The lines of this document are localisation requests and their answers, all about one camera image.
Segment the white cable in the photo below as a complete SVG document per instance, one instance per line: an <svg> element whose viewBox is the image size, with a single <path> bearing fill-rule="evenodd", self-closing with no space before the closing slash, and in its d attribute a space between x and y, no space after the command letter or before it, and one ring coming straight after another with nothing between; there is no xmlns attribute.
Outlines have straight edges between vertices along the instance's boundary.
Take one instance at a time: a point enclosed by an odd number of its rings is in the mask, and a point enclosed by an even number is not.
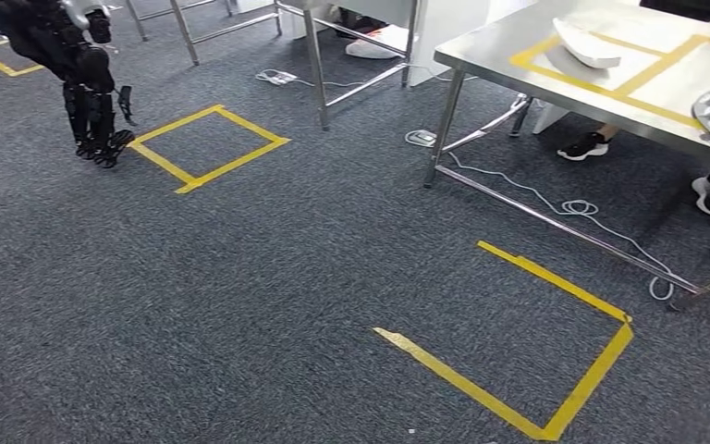
<svg viewBox="0 0 710 444"><path fill-rule="evenodd" d="M257 75L254 76L254 78L257 80L261 80L261 81L271 82L271 78L275 77L277 74L288 74L288 73L285 73L284 71L279 71L278 69L264 69L263 71L258 72ZM296 83L302 83L306 86L314 86L314 84L311 82L298 79L295 76L292 76L292 77L293 77L293 79L287 79L287 82L284 84L296 82ZM339 86L342 88L347 88L349 86L363 85L363 83L365 83L365 81L353 81L352 83L336 83L334 81L324 81L323 85L331 85L331 86Z"/></svg>
<svg viewBox="0 0 710 444"><path fill-rule="evenodd" d="M407 140L409 138L410 134L412 134L413 132L415 132L415 131L408 133L405 136L405 140ZM456 165L458 165L459 168L461 168L461 169L469 169L470 171L477 171L478 173L482 173L482 174L487 174L487 175L491 175L491 176L499 176L500 178L506 180L510 185L513 185L516 188L520 188L520 189L526 190L526 191L531 191L532 193L534 193L535 196L537 196L538 199L540 199L541 202L543 202L546 206L548 206L548 208L551 209L551 211L553 211L554 213L556 213L559 216L581 216L581 217L585 217L585 218L591 220L603 231L610 233L620 239L623 239L623 240L631 243L639 252L641 252L641 254L643 254L645 257L647 257L652 262L657 264L657 266L662 268L666 273L668 273L672 277L677 278L687 284L690 284L690 282L688 282L686 279L673 273L671 271L671 269L668 268L667 265L663 264L657 258L655 258L651 254L649 254L646 250L644 250L641 247L641 245L638 244L638 242L636 242L632 238L629 238L621 233L616 232L615 230L613 230L611 228L606 227L605 225L601 224L600 221L595 219L594 215L599 213L600 209L594 203L584 201L583 199L579 199L579 200L575 200L575 201L567 201L567 202L564 202L560 206L560 208L561 208L561 211L560 211L552 203L550 203L548 201L548 199L546 199L543 196L543 194L541 194L538 190L536 190L532 187L528 187L526 185L521 185L520 183L509 178L505 173L501 173L498 171L486 171L484 169L475 168L474 166L465 166L459 161L459 158L456 157L455 154L453 154L453 153L448 153L448 154L450 154L450 156L453 157L453 160L456 161ZM657 282L659 280L660 280L659 277L653 277L652 280L649 282L649 294L651 294L652 297L657 299L658 301L667 301L668 299L671 298L671 296L673 296L675 286L671 283L668 283L668 291L667 291L666 295L665 296L657 296L657 294L655 293L655 285L657 284Z"/></svg>

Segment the power strip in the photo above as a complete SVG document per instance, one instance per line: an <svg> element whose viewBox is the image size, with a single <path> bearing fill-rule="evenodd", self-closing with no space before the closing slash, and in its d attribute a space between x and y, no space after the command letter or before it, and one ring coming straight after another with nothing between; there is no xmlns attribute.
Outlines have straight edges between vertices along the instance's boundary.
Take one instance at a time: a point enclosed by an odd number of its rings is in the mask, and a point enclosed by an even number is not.
<svg viewBox="0 0 710 444"><path fill-rule="evenodd" d="M298 76L285 71L266 70L258 74L257 78L259 80L269 81L276 86L282 86L297 80Z"/></svg>

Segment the gray carpet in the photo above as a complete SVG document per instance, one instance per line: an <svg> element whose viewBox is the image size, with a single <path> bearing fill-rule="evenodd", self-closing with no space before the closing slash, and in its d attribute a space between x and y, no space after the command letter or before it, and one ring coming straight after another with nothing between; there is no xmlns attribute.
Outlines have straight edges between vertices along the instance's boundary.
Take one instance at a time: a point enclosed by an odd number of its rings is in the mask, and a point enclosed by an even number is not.
<svg viewBox="0 0 710 444"><path fill-rule="evenodd" d="M225 22L206 7L189 13L198 35ZM311 77L303 42L276 39L272 23L199 45L192 68L171 17L147 22L143 43L125 9L113 16L113 71L135 86L140 132L222 104L292 142L178 195L133 151L112 170L78 159L48 72L0 73L0 442L529 442L372 332L405 335L544 425L618 323L485 240L634 318L635 339L561 442L710 444L710 302L667 313L640 270L450 180L424 189L427 153L403 135L435 128L443 82L386 82L325 133L310 88L253 78ZM385 66L321 38L331 81ZM468 82L454 135L511 100ZM592 162L555 156L593 125L501 129L460 157L556 203L589 199L674 270L710 277L710 218L688 190L710 166L630 135ZM256 142L207 117L146 144L202 174Z"/></svg>

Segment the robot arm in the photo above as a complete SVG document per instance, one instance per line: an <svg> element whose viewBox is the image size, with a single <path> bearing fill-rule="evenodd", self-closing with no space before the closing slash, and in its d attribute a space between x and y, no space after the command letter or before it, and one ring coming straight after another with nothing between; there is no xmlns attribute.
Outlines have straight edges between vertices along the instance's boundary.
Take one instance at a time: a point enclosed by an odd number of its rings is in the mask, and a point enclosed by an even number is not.
<svg viewBox="0 0 710 444"><path fill-rule="evenodd" d="M110 11L102 0L62 0L69 19L97 43L110 43Z"/></svg>

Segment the white object on table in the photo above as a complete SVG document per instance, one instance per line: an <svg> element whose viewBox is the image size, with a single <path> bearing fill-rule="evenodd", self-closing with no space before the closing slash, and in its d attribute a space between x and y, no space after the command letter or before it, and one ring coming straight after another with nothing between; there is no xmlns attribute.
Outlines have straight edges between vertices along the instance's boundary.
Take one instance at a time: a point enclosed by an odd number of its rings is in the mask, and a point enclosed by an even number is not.
<svg viewBox="0 0 710 444"><path fill-rule="evenodd" d="M587 67L608 69L616 68L621 63L622 56L615 45L604 42L587 30L565 20L554 18L553 22L565 48Z"/></svg>

